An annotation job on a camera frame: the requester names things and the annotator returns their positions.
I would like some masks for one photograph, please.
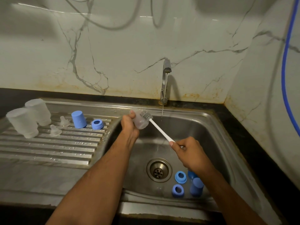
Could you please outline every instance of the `faucet spout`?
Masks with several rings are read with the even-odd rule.
[[[167,90],[168,74],[170,72],[172,72],[171,62],[169,59],[165,59],[163,62],[163,81],[161,84],[161,91],[160,91],[160,103],[162,105],[168,102],[168,98],[166,98],[166,90]]]

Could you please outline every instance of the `drain strainer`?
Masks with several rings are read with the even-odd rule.
[[[165,159],[152,159],[147,165],[147,174],[153,181],[165,182],[170,179],[172,168]]]

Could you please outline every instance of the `blue pipe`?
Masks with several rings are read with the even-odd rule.
[[[282,58],[281,91],[282,91],[282,97],[283,97],[284,105],[285,105],[285,108],[287,110],[287,114],[289,115],[289,118],[290,118],[296,132],[298,133],[298,135],[300,137],[300,128],[299,128],[299,126],[298,126],[298,124],[297,124],[297,122],[294,118],[294,115],[292,113],[289,101],[287,99],[287,90],[286,90],[286,86],[285,86],[285,68],[286,68],[286,65],[287,65],[287,53],[288,53],[288,49],[289,49],[289,44],[290,44],[290,39],[291,39],[291,35],[292,35],[292,30],[293,30],[295,18],[296,18],[296,15],[297,15],[298,5],[299,5],[299,0],[295,0],[294,7],[293,7],[293,12],[292,12],[292,16],[291,16],[291,21],[290,21],[290,25],[289,25],[289,29],[287,31],[287,39],[286,39],[286,42],[285,42],[283,58]]]

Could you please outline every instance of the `blue bottle cap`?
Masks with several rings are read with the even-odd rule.
[[[176,184],[173,186],[173,188],[172,188],[173,197],[176,197],[176,198],[183,197],[184,194],[185,194],[185,191],[181,185]]]
[[[72,115],[75,128],[81,129],[86,127],[86,120],[82,111],[80,110],[74,111],[71,115]]]
[[[175,180],[180,184],[184,184],[187,181],[187,176],[183,171],[178,171],[175,174]]]
[[[200,197],[202,195],[204,184],[200,178],[194,178],[190,186],[190,193],[193,197]]]
[[[103,121],[101,119],[96,119],[92,121],[93,130],[100,130],[104,127]]]
[[[190,171],[188,170],[187,171],[187,175],[189,176],[190,179],[194,179],[194,178],[198,178],[198,176],[193,172],[193,171]]]

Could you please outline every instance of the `hand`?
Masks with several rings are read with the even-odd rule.
[[[170,141],[169,144],[176,152],[183,166],[195,172],[199,177],[211,170],[215,170],[199,141],[193,137],[190,136],[186,139],[176,141],[176,143]]]
[[[135,127],[132,119],[135,118],[135,113],[133,110],[130,111],[130,114],[123,115],[121,120],[122,132],[129,136],[129,139],[133,144],[139,137],[140,131]]]

